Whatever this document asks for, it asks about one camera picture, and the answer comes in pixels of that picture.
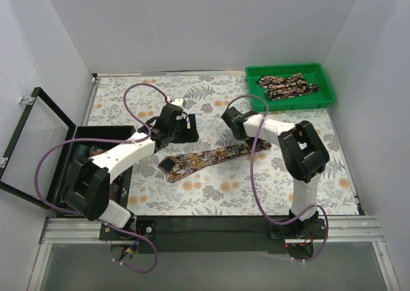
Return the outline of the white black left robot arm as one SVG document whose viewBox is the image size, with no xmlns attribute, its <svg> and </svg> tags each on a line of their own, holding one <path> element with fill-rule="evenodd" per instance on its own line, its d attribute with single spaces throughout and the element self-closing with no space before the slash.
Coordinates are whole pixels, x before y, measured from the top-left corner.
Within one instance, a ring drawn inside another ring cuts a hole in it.
<svg viewBox="0 0 410 291">
<path fill-rule="evenodd" d="M 194 143 L 199 139 L 195 114 L 182 107 L 166 104 L 153 125 L 141 127 L 130 138 L 110 150 L 72 162 L 61 190 L 61 200 L 86 219 L 101 220 L 114 226 L 124 240 L 135 235 L 131 212 L 110 199 L 110 186 L 124 171 L 138 161 L 156 154 L 169 144 Z"/>
</svg>

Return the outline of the cat print brown tie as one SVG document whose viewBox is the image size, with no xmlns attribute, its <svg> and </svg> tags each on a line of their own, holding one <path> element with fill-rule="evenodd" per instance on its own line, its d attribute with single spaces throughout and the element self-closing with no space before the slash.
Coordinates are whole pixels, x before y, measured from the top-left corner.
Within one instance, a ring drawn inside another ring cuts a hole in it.
<svg viewBox="0 0 410 291">
<path fill-rule="evenodd" d="M 158 168 L 168 176 L 168 182 L 175 183 L 205 167 L 251 154 L 251 150 L 250 145 L 242 143 L 197 153 L 167 156 L 159 163 Z"/>
</svg>

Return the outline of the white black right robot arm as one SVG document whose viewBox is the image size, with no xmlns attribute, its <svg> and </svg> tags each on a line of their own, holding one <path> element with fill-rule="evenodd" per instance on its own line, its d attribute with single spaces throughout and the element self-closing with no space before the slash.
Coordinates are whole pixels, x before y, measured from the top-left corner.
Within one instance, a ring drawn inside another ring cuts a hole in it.
<svg viewBox="0 0 410 291">
<path fill-rule="evenodd" d="M 250 163 L 252 193 L 260 212 L 271 224 L 288 228 L 297 238 L 308 236 L 318 220 L 316 198 L 320 175 L 330 160 L 313 125 L 308 121 L 298 124 L 275 121 L 253 111 L 242 114 L 234 107 L 225 110 L 222 120 L 235 139 L 251 145 L 251 158 L 254 158 L 259 141 L 270 142 L 280 148 L 286 169 L 293 178 L 289 219 L 279 222 L 264 211 L 256 192 L 254 162 Z"/>
</svg>

